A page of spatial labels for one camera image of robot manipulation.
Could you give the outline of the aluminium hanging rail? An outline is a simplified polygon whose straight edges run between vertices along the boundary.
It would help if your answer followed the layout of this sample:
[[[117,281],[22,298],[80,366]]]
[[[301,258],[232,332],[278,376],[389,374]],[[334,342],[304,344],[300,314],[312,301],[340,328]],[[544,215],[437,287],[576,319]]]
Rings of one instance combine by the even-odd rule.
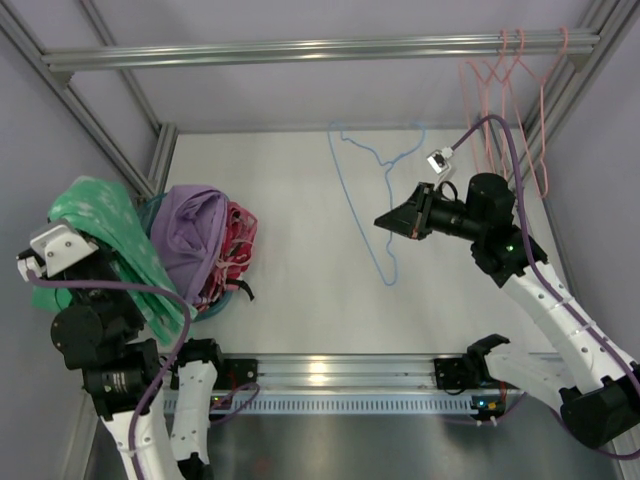
[[[53,72],[79,72],[558,53],[586,55],[593,52],[600,40],[601,36],[594,30],[560,28],[489,34],[57,49],[44,53],[42,61]]]

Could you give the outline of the purple garment in basket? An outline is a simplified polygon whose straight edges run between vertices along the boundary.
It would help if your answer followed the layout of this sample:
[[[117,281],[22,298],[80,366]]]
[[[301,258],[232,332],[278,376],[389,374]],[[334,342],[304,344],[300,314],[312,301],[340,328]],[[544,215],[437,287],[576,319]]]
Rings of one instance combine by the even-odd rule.
[[[177,293],[196,305],[219,257],[229,199],[207,185],[176,185],[161,201],[151,243]]]

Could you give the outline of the pink red garment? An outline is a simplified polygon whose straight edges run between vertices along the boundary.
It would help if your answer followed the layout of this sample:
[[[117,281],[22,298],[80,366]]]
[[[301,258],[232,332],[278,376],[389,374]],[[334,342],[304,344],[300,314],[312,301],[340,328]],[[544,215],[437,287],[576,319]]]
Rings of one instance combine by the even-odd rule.
[[[202,305],[205,299],[215,300],[216,287],[229,287],[231,280],[247,283],[244,276],[249,269],[254,253],[254,243],[258,230],[257,218],[247,209],[236,202],[229,202],[224,237],[212,270],[204,284],[196,306]],[[232,286],[231,291],[244,292],[238,286]]]

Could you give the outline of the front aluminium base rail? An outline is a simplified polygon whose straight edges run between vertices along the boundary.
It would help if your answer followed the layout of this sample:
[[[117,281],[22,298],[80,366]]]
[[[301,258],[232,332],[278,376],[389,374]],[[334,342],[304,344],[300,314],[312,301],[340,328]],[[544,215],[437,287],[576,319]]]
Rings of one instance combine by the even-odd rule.
[[[578,358],[564,360],[557,354],[527,354],[495,348],[481,354],[230,354],[255,355],[259,373],[255,382],[270,392],[444,392],[436,384],[436,360],[466,359],[473,362],[472,385],[464,391],[496,389],[500,382],[530,395],[577,388],[595,391],[625,376],[619,362],[606,350],[586,347]]]

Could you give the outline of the teal laundry basket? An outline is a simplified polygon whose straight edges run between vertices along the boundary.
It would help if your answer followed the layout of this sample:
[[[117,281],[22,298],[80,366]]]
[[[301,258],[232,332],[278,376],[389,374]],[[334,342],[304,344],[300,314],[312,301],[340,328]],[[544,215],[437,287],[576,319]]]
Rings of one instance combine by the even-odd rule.
[[[152,226],[165,196],[166,193],[160,193],[148,200],[138,201],[138,206],[136,207],[137,215],[148,238],[151,238]],[[193,319],[193,322],[203,322],[218,315],[229,304],[231,297],[232,294],[227,292],[219,300],[206,303]]]

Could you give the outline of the left aluminium frame posts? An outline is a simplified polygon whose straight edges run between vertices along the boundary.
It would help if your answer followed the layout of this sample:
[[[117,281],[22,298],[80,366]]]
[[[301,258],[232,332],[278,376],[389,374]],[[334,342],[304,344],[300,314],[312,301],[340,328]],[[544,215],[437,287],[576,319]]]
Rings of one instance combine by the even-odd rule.
[[[107,160],[128,181],[142,198],[150,198],[164,191],[179,131],[172,123],[162,123],[155,115],[149,100],[134,74],[124,71],[119,74],[134,104],[141,110],[145,120],[155,134],[156,143],[147,174],[139,170],[125,155],[115,137],[111,135],[98,115],[73,86],[71,73],[57,73],[44,61],[46,48],[30,29],[26,20],[10,1],[1,3],[1,34],[8,40],[24,60],[35,71],[54,96],[73,116],[76,123],[89,135],[106,155]]]

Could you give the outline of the green white patterned trousers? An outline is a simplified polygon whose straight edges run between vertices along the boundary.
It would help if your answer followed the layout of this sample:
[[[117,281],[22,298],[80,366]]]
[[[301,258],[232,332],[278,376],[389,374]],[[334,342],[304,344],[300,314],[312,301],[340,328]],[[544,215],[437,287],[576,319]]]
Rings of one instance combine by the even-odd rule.
[[[124,272],[117,268],[123,282],[176,291],[122,184],[81,176],[56,198],[48,219],[65,219],[76,230],[113,248],[124,260]],[[132,292],[131,297],[160,344],[168,345],[179,336],[184,314],[177,302],[142,292]]]

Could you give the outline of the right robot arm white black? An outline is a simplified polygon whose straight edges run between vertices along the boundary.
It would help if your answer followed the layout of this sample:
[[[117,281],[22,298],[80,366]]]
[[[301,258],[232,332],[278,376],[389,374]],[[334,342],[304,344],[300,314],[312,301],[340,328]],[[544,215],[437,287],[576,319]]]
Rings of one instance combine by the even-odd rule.
[[[497,174],[474,175],[464,200],[419,183],[374,224],[416,241],[434,232],[470,241],[476,266],[528,314],[565,365],[553,369],[528,353],[502,353],[509,339],[491,334],[438,371],[439,389],[509,384],[546,404],[581,444],[598,449],[639,424],[639,364],[605,339],[562,286],[546,253],[515,224],[515,201]]]

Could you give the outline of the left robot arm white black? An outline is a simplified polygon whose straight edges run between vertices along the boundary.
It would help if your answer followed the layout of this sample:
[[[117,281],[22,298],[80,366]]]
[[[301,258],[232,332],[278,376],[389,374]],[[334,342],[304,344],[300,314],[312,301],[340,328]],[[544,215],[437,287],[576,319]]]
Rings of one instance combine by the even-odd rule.
[[[116,278],[104,249],[66,234],[44,256],[48,280],[83,283],[54,317],[51,339],[66,367],[81,371],[128,478],[212,478],[207,437],[219,345],[191,339],[162,361],[154,340],[137,339],[144,318],[131,295],[88,286]]]

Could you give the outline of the blue wire hanger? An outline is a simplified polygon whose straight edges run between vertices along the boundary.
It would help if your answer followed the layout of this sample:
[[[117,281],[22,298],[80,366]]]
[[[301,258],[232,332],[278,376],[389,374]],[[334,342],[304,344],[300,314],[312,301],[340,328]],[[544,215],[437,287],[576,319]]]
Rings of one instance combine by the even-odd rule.
[[[400,134],[399,141],[393,141],[389,132],[374,140],[369,132],[351,131],[334,121],[326,136],[339,186],[364,249],[381,283],[392,287],[399,277],[394,235],[377,233],[373,220],[396,205],[395,172],[423,152],[427,129],[421,123],[413,123]]]

